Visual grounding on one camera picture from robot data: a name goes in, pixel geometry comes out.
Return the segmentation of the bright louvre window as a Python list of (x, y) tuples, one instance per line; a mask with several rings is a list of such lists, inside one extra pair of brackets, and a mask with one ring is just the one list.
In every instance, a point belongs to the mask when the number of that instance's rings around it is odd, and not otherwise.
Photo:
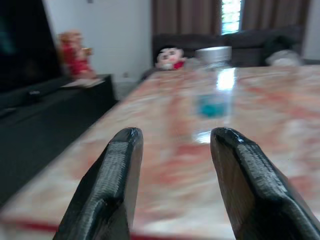
[(221, 33), (236, 33), (240, 30), (242, 0), (222, 0)]

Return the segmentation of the dark grey fabric sofa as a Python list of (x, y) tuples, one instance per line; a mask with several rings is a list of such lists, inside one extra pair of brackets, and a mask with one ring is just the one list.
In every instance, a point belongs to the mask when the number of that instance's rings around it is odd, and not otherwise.
[(261, 66), (263, 47), (267, 40), (284, 36), (291, 39), (293, 50), (302, 52), (304, 28), (290, 25), (273, 29), (244, 30), (224, 35), (211, 34), (157, 34), (152, 38), (153, 63), (157, 62), (160, 49), (174, 46), (184, 51), (184, 56), (194, 58), (195, 51), (210, 47), (232, 47), (231, 65), (233, 67)]

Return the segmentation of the black flat screen television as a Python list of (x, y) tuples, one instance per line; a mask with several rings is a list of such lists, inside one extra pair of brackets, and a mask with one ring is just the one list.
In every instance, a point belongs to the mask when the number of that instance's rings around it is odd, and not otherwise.
[(0, 0), (0, 93), (62, 75), (43, 0)]

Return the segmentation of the red and gold figurine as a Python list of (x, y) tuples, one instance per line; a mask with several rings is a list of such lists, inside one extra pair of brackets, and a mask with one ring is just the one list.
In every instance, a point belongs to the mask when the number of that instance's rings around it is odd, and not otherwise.
[(89, 56), (92, 49), (83, 46), (83, 36), (78, 30), (69, 30), (59, 34), (60, 53), (68, 72), (74, 80), (96, 79)]

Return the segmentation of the red and white plush doll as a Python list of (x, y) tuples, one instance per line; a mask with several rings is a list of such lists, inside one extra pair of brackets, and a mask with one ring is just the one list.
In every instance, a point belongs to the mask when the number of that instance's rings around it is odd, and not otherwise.
[(165, 45), (155, 55), (155, 67), (163, 71), (175, 71), (183, 68), (186, 60), (181, 48)]

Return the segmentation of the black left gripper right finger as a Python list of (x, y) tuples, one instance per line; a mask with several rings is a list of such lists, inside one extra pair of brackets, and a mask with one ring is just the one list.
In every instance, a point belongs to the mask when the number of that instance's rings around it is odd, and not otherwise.
[(236, 240), (320, 240), (320, 221), (257, 143), (217, 127), (210, 152)]

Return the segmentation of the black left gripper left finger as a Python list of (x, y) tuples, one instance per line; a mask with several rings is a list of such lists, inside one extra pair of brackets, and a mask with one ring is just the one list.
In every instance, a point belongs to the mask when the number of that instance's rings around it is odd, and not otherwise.
[(131, 240), (142, 130), (120, 130), (82, 177), (53, 240)]

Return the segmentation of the pale flat book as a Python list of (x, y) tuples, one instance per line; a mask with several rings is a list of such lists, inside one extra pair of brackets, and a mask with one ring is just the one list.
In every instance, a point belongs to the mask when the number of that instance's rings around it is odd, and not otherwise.
[(68, 84), (63, 85), (61, 88), (64, 89), (73, 89), (73, 88), (81, 88), (81, 89), (88, 89), (95, 87), (104, 83), (105, 81), (101, 78), (95, 79), (77, 79)]

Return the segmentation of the brown curtain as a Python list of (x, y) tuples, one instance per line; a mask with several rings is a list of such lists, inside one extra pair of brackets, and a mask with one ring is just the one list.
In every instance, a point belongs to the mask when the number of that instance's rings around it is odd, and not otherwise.
[(222, 0), (151, 0), (152, 33), (222, 34)]
[(243, 0), (241, 30), (306, 25), (312, 0)]

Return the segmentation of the black tv cabinet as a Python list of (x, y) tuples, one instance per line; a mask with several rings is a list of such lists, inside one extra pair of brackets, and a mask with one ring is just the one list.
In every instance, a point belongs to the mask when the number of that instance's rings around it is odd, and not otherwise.
[(0, 119), (0, 209), (116, 103), (105, 75), (98, 85), (58, 90)]

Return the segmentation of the clear plastic water bottle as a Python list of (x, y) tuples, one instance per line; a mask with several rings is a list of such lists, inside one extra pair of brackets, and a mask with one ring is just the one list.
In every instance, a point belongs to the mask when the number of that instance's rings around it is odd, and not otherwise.
[(236, 69), (231, 67), (232, 48), (215, 46), (198, 49), (192, 63), (194, 74), (195, 123), (192, 138), (208, 144), (211, 130), (230, 124)]

